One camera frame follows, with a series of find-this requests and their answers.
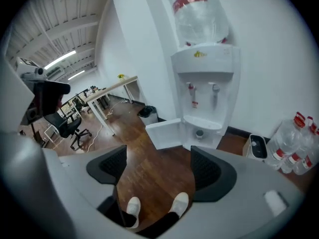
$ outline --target wooden floor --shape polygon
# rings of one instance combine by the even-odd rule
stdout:
[[[119,100],[111,98],[111,106]],[[140,226],[142,230],[164,216],[170,209],[173,199],[179,192],[186,192],[190,203],[194,194],[194,177],[190,169],[190,152],[182,147],[165,150],[156,150],[153,146],[145,126],[137,116],[143,107],[136,104],[124,103],[114,107],[113,114],[107,124],[114,131],[115,136],[107,133],[103,127],[95,139],[91,150],[127,145],[127,167],[117,185],[119,201],[123,210],[129,199],[139,197],[142,203],[140,212]],[[101,124],[94,114],[83,116],[79,129],[87,128],[92,138],[84,139],[84,146],[76,153],[87,151]],[[220,142],[218,149],[242,155],[242,148],[247,139],[226,134]],[[55,148],[59,156],[72,155],[75,152],[70,148],[71,139],[65,139]],[[52,143],[47,148],[54,148]],[[305,191],[311,183],[315,169],[297,176],[294,173],[286,175],[301,190]]]

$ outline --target office chair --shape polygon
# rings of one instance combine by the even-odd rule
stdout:
[[[68,124],[68,119],[63,119],[58,112],[44,116],[44,118],[58,129],[60,136],[62,136],[63,138],[68,138],[69,135],[75,135],[75,139],[70,146],[73,150],[75,150],[75,148],[73,147],[75,141],[77,141],[78,147],[80,148],[80,138],[87,134],[92,136],[92,134],[87,129],[84,129],[82,132],[77,133],[79,132],[78,127],[81,124],[82,118],[77,118],[70,124]]]

